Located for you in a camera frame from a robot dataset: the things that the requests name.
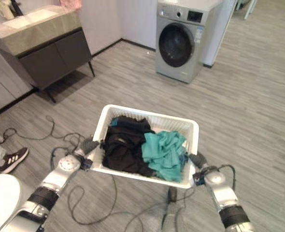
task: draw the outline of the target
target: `teal clothing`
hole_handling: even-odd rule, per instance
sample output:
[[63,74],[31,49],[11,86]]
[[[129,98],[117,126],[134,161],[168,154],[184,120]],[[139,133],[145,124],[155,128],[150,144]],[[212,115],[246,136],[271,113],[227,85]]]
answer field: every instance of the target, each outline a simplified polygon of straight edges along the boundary
[[146,143],[142,145],[143,161],[157,172],[157,177],[167,181],[180,182],[186,161],[185,137],[176,131],[145,133]]

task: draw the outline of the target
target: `washing machine door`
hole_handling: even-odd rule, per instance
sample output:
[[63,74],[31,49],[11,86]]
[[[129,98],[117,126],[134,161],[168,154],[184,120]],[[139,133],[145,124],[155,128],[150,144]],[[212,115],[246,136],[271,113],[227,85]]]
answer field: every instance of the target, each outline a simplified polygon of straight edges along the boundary
[[172,67],[184,65],[195,49],[192,33],[180,23],[171,23],[163,29],[158,47],[163,60]]

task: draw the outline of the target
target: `white plastic basket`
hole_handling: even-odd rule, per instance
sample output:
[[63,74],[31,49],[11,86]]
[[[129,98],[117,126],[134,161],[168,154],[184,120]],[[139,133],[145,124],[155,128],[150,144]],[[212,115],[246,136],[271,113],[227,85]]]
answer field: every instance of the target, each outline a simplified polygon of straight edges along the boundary
[[[151,129],[154,130],[155,132],[178,131],[186,138],[186,142],[184,143],[186,150],[189,153],[197,154],[198,140],[199,140],[199,126],[195,121],[180,117],[172,117],[168,115],[161,115],[148,111],[127,108],[118,105],[106,105],[103,108],[98,122],[98,126],[94,133],[93,140],[94,141],[102,139],[104,140],[108,126],[111,123],[111,120],[114,117],[118,116],[127,116],[134,118],[136,120],[141,120],[143,118],[146,118],[151,126]],[[182,181],[178,183],[178,182],[165,181],[157,177],[145,177],[140,174],[120,172],[106,168],[102,165],[103,157],[104,157],[104,150],[100,148],[96,148],[92,152],[92,154],[90,154],[89,158],[93,161],[91,167],[92,170],[112,175],[119,175],[128,178],[138,179],[138,180],[155,182],[183,189],[188,189],[194,184],[192,175],[195,173],[195,167],[191,161],[188,161],[185,164],[182,173],[183,176]]]

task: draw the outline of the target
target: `washing machine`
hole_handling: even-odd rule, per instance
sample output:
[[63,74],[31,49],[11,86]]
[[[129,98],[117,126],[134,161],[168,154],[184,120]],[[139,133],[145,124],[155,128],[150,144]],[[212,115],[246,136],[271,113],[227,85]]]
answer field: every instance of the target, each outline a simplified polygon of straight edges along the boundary
[[158,0],[156,71],[190,83],[201,70],[222,0]]

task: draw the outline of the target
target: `sink countertop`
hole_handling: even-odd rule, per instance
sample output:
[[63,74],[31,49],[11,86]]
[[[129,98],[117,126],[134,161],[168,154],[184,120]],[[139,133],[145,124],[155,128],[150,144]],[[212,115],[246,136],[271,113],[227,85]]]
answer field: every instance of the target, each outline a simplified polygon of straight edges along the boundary
[[48,10],[57,14],[18,29],[7,26],[4,22],[0,23],[0,49],[17,56],[44,42],[81,27],[75,10],[47,5],[29,13],[39,10]]

